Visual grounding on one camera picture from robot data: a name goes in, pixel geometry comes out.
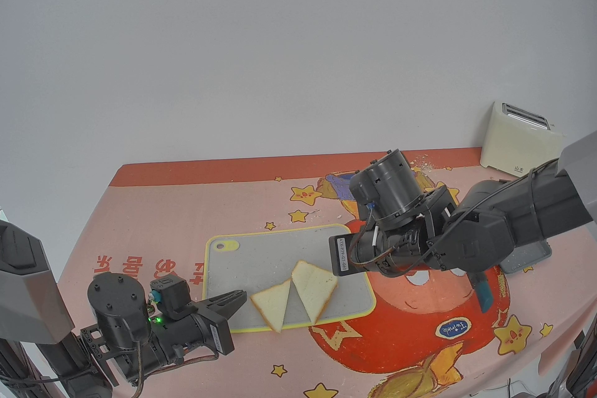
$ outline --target toaster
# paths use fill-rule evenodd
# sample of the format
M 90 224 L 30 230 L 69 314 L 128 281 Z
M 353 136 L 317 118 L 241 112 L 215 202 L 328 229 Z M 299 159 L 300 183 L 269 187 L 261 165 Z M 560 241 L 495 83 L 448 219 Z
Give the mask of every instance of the toaster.
M 558 157 L 563 134 L 552 127 L 540 114 L 495 101 L 481 150 L 481 165 L 520 177 Z

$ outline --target bread slice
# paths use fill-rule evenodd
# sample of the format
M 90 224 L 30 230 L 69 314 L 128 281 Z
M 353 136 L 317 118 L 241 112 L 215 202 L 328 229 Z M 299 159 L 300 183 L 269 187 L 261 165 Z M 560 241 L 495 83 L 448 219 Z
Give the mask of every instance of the bread slice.
M 290 279 L 251 295 L 251 302 L 269 327 L 280 333 L 284 324 L 286 304 L 290 292 Z
M 311 324 L 315 325 L 338 285 L 338 277 L 328 270 L 299 260 L 294 267 L 292 280 Z

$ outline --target cartoon character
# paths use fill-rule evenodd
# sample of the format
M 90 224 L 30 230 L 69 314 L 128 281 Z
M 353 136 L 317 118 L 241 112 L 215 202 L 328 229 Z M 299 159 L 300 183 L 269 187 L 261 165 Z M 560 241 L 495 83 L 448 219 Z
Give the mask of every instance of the cartoon character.
M 414 175 L 422 190 L 436 187 L 420 169 Z M 351 176 L 328 175 L 320 179 L 317 191 L 328 199 L 354 203 L 345 194 Z M 363 222 L 354 215 L 347 226 L 357 232 Z M 370 398 L 429 398 L 440 393 L 462 379 L 456 360 L 486 346 L 508 317 L 510 294 L 499 267 L 487 271 L 494 304 L 486 313 L 481 313 L 461 270 L 418 270 L 398 278 L 367 275 L 377 299 L 371 314 L 309 331 L 329 357 L 347 368 L 391 373 L 371 390 Z

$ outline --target cutting board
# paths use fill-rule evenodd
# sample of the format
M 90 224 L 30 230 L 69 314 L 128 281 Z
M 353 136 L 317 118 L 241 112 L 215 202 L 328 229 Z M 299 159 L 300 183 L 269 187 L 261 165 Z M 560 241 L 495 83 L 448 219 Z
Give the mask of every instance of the cutting board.
M 331 271 L 328 238 L 349 232 L 341 224 L 211 238 L 205 247 L 203 297 L 231 290 L 250 296 L 282 283 L 299 260 Z M 317 323 L 339 322 L 365 316 L 376 305 L 367 274 L 338 277 L 338 287 Z M 263 332 L 270 328 L 250 300 L 228 320 L 230 331 Z M 309 316 L 290 286 L 283 329 L 310 326 Z

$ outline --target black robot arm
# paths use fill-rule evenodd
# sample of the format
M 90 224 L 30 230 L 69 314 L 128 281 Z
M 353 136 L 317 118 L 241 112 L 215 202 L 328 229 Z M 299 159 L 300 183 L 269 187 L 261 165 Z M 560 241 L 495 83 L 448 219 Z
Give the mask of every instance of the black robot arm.
M 515 247 L 592 221 L 557 160 L 514 181 L 481 181 L 458 206 L 446 186 L 423 193 L 398 150 L 357 171 L 349 187 L 367 222 L 359 233 L 330 238 L 335 275 L 459 268 L 483 311 L 493 301 L 485 270 Z
M 228 319 L 247 301 L 246 292 L 234 290 L 194 302 L 187 282 L 167 275 L 150 283 L 160 311 L 150 318 L 142 285 L 105 272 L 87 290 L 97 323 L 77 336 L 41 242 L 4 221 L 0 286 L 0 382 L 20 398 L 61 397 L 57 381 L 71 398 L 110 398 L 118 381 L 109 359 L 137 386 L 137 397 L 150 375 L 233 351 Z M 20 342 L 35 343 L 57 378 L 40 377 Z M 212 354 L 186 360 L 198 347 Z

